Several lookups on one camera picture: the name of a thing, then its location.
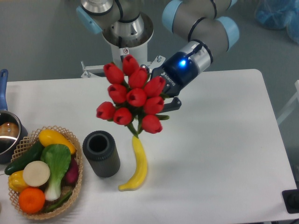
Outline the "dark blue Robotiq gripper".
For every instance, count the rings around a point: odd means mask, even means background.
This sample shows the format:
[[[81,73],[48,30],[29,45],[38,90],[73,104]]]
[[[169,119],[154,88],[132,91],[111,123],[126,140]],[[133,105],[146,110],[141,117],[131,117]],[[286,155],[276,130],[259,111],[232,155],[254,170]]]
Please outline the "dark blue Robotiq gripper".
[[[179,110],[182,103],[176,96],[186,87],[199,73],[197,65],[189,59],[184,52],[177,52],[152,73],[146,65],[140,66],[142,74],[151,75],[150,79],[161,76],[165,81],[163,93],[172,98],[170,103],[164,104],[162,112]]]

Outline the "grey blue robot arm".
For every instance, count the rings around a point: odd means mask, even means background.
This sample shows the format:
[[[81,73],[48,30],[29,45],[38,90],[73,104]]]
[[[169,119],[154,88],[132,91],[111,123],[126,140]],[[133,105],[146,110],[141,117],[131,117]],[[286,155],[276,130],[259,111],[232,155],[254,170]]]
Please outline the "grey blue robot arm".
[[[238,41],[237,24],[221,16],[234,3],[233,0],[170,1],[163,11],[162,23],[187,44],[169,59],[157,56],[153,61],[148,60],[153,23],[141,11],[139,0],[83,0],[76,12],[86,29],[103,35],[117,66],[122,65],[125,56],[132,55],[152,77],[165,79],[164,93],[172,98],[164,107],[168,112],[180,108],[180,91]]]

